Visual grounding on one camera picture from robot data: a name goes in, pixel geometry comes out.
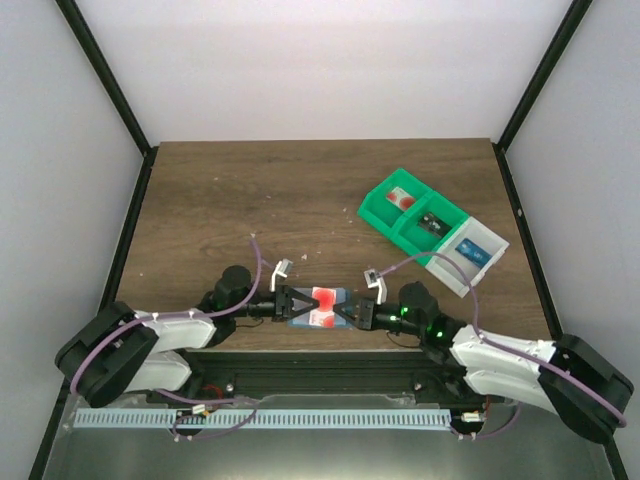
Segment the blue card holder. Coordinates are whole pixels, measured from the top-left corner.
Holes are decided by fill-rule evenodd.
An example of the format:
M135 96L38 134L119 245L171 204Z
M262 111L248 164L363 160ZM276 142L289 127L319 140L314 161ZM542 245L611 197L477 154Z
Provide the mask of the blue card holder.
M335 289L337 291L337 301L336 303L341 303L350 299L351 293L344 288L329 288ZM311 329L325 329L325 328L312 328L308 325L309 315L305 315L304 317L299 317L294 320L289 320L288 325L291 327L300 327L300 328L311 328Z

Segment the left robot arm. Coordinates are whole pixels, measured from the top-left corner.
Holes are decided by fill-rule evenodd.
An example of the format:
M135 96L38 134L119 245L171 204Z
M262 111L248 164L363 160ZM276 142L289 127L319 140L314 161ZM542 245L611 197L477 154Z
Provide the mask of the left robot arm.
M289 321L327 312L317 288L278 284L290 263L282 260L267 293L259 276L241 265L226 268L200 303L179 312L143 312L115 301L105 306L56 354L54 364L72 392L93 408L125 393L180 391L195 372L186 349L205 349L226 341L244 318Z

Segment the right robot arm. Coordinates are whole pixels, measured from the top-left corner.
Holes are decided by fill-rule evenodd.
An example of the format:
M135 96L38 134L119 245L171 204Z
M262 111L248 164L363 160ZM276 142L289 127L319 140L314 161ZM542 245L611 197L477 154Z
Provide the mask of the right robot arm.
M416 337L433 363L462 372L454 387L546 410L594 443L608 443L627 425L633 384L578 336L526 340L487 332L443 313L420 282L404 285L396 304L357 297L333 311L359 330Z

